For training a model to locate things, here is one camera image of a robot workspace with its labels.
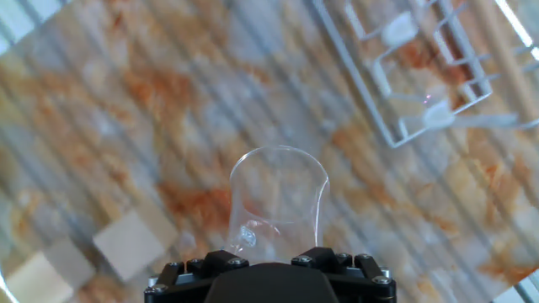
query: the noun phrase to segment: bolt head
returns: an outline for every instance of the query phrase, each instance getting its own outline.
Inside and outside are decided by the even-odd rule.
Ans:
[[[154,274],[148,279],[148,287],[152,287],[157,283],[157,280],[159,279],[159,274]]]
[[[390,284],[391,283],[391,278],[388,278],[388,277],[385,277],[385,276],[376,276],[374,278],[372,278],[372,282],[376,283],[376,284]]]
[[[312,261],[312,258],[309,257],[309,256],[301,255],[301,256],[297,256],[297,257],[293,258],[292,261],[299,262],[299,263],[309,263],[309,262]]]
[[[167,289],[168,287],[165,284],[155,284],[154,286],[152,286],[152,290],[156,293],[162,293]]]
[[[391,273],[391,270],[389,270],[388,267],[386,266],[381,266],[380,267],[380,270],[382,271],[382,274],[388,278],[391,278],[392,277],[392,273]]]
[[[243,264],[243,262],[245,262],[245,259],[242,259],[242,258],[232,258],[228,260],[228,263],[230,265],[241,265]]]

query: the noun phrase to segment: wooden stick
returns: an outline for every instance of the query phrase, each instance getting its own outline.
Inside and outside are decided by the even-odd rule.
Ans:
[[[479,29],[492,51],[493,58],[499,65],[502,77],[508,84],[510,99],[506,102],[510,109],[519,114],[521,123],[539,119],[539,109],[523,72],[518,66],[508,41],[504,41],[500,34],[502,30],[496,19],[497,12],[493,4],[488,0],[468,0],[468,2],[478,21]]]

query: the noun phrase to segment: white dish rack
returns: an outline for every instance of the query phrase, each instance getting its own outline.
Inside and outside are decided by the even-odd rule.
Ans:
[[[364,30],[364,25],[361,23],[358,14],[355,11],[352,0],[346,0],[342,7],[342,12],[339,16],[346,17],[354,37],[343,37],[338,30],[335,17],[330,13],[331,9],[328,8],[326,1],[316,0],[315,7],[318,11],[320,19],[322,20],[328,35],[334,43],[334,46],[344,61],[344,65],[348,69],[355,86],[358,88],[366,107],[371,112],[372,117],[382,133],[383,138],[391,148],[399,147],[413,140],[414,138],[421,136],[426,131],[435,130],[446,127],[483,127],[483,128],[515,128],[515,129],[530,129],[531,127],[539,124],[538,120],[523,121],[517,113],[500,114],[500,115],[479,115],[459,117],[457,116],[462,111],[471,108],[472,106],[488,100],[493,93],[491,82],[502,77],[501,74],[486,74],[482,67],[482,62],[491,59],[493,56],[490,54],[478,55],[470,40],[467,37],[467,33],[462,27],[459,21],[459,14],[465,9],[468,9],[468,3],[464,2],[458,7],[454,8],[451,4],[451,0],[417,0],[419,9],[427,10],[431,6],[436,5],[437,9],[441,12],[441,18],[435,27],[433,33],[433,41],[440,49],[440,53],[446,60],[447,66],[461,66],[467,65],[473,79],[466,81],[460,85],[460,92],[466,96],[467,102],[451,110],[449,106],[433,106],[425,110],[420,116],[400,116],[396,125],[391,127],[382,118],[380,109],[376,105],[373,94],[369,90],[366,84],[364,76],[361,75],[360,67],[355,62],[351,53],[353,51],[346,44],[346,39],[358,40],[366,42],[368,40],[380,39],[386,46],[385,50],[379,55],[372,63],[367,67],[371,74],[371,78],[377,85],[380,98],[385,100],[396,99],[403,102],[424,102],[427,103],[426,98],[430,98],[430,95],[412,95],[395,93],[387,80],[387,74],[382,68],[382,60],[391,54],[394,54],[399,48],[403,47],[410,41],[414,40],[420,35],[419,20],[416,20],[414,13],[405,11],[399,14],[393,21],[384,24],[369,33]],[[515,16],[515,13],[511,10],[508,3],[505,0],[495,0],[498,8],[501,9],[507,21],[511,23],[515,32],[519,35],[520,40],[524,46],[514,48],[512,53],[514,56],[531,53],[536,62],[522,66],[521,72],[533,72],[539,67],[539,49],[535,47],[530,35],[524,29],[524,26]],[[442,28],[446,27],[450,30],[453,39],[455,39],[456,45],[459,51],[462,53],[462,58],[455,58],[451,50],[446,43],[446,39],[442,34]],[[414,124],[416,127],[410,130],[409,125]]]

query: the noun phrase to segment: clear plastic cup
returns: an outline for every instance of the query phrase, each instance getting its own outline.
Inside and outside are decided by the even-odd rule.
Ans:
[[[308,153],[289,146],[244,155],[230,176],[227,250],[250,263],[283,262],[322,246],[319,218],[329,179]]]

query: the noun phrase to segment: marble surface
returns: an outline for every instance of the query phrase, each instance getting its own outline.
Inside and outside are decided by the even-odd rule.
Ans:
[[[401,9],[360,3],[360,17],[378,22],[366,30]],[[535,271],[536,138],[454,129],[389,149],[310,12],[280,0],[77,0],[0,57],[3,274],[69,236],[99,269],[73,302],[142,301],[147,276],[166,262],[222,247],[233,165],[275,144],[323,164],[323,244],[389,266],[401,302],[487,302]],[[429,33],[435,19],[424,13]],[[472,16],[461,21],[486,50]],[[462,106],[466,71],[433,65],[441,54],[431,43],[413,40],[389,58],[389,80],[404,93],[413,89],[403,75],[424,93],[442,86]],[[383,51],[376,40],[356,47],[366,66]],[[477,112],[507,110],[503,82],[493,86]],[[399,114],[424,109],[387,103]],[[180,237],[121,283],[91,238],[141,201],[166,210]]]

